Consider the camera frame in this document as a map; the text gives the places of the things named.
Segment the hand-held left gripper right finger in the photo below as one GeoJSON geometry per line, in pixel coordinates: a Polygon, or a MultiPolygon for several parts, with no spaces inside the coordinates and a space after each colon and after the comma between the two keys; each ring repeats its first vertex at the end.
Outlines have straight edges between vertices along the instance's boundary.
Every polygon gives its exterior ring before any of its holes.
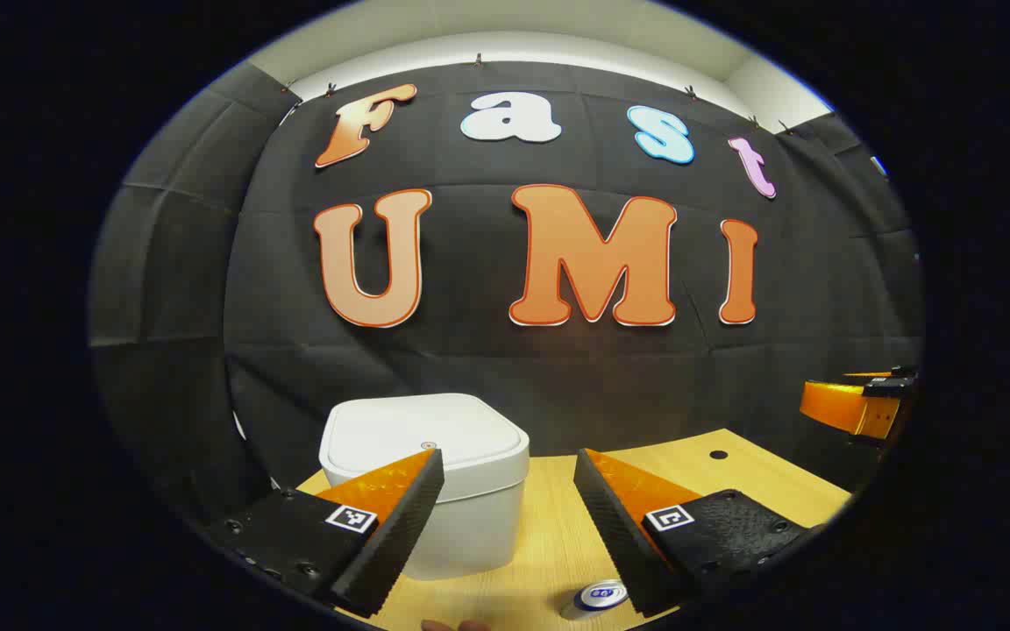
{"type": "Polygon", "coordinates": [[[801,526],[735,488],[697,493],[593,449],[577,452],[573,483],[644,616],[722,608],[827,527],[801,526]]]}

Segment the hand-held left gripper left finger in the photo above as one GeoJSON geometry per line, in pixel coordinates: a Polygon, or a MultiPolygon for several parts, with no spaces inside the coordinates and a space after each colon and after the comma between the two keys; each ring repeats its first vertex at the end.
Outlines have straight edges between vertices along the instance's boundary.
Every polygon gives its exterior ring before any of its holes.
{"type": "Polygon", "coordinates": [[[320,493],[273,491],[207,532],[264,579],[370,618],[404,571],[444,482],[441,451],[424,449],[320,493]]]}

